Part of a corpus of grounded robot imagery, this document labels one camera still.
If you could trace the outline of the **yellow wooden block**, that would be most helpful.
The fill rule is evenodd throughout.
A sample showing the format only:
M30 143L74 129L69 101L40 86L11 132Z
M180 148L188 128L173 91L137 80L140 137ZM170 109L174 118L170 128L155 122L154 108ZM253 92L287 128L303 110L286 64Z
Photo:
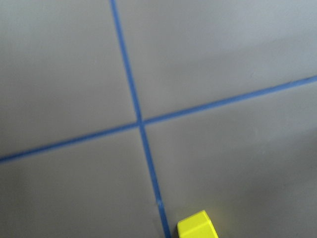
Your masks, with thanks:
M177 223L180 238L218 238L218 234L205 210Z

